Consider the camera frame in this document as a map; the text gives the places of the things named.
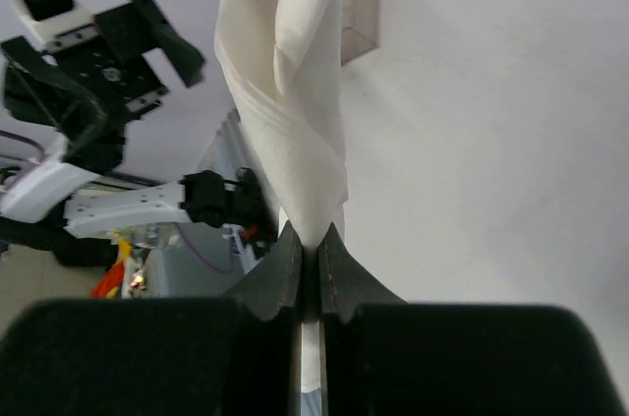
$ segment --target white cloth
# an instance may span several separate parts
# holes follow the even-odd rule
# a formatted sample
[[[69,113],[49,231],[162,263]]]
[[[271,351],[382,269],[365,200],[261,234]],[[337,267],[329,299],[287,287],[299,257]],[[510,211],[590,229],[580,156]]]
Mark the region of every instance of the white cloth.
[[[331,222],[344,229],[340,46],[340,0],[220,0],[216,55],[278,202],[310,252]],[[303,329],[303,391],[320,382],[316,329]]]

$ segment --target transparent plastic box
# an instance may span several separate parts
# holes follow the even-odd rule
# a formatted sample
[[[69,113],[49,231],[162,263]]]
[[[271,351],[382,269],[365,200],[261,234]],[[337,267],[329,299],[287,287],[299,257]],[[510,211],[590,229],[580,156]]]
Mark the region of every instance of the transparent plastic box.
[[[378,47],[380,0],[343,0],[341,63]]]

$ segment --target screw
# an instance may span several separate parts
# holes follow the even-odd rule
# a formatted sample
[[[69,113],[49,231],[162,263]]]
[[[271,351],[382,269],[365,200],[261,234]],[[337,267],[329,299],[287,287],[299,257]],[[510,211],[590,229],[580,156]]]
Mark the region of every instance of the screw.
[[[120,71],[114,67],[102,69],[102,76],[109,82],[120,82]]]

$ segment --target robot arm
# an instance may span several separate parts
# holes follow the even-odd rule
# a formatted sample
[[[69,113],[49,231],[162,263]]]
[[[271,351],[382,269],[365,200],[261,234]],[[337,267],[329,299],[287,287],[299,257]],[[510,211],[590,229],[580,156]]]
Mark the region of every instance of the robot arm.
[[[76,238],[147,223],[232,223],[257,231],[258,248],[270,247],[274,221],[248,170],[238,182],[206,171],[123,194],[75,195],[122,163],[126,125],[159,107],[169,92],[145,53],[163,50],[187,88],[202,80],[202,54],[153,0],[98,14],[75,0],[10,1],[43,49],[24,37],[0,43],[7,59],[4,104],[15,118],[51,126],[60,136],[2,193],[3,217],[33,224],[62,211],[59,224]]]

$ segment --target floor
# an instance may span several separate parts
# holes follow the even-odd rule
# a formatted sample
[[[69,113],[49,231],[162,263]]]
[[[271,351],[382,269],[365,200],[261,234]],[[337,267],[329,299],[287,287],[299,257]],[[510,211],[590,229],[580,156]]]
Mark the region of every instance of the floor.
[[[13,246],[0,263],[0,332],[33,302],[86,297],[102,275],[102,268],[63,268],[49,253]]]

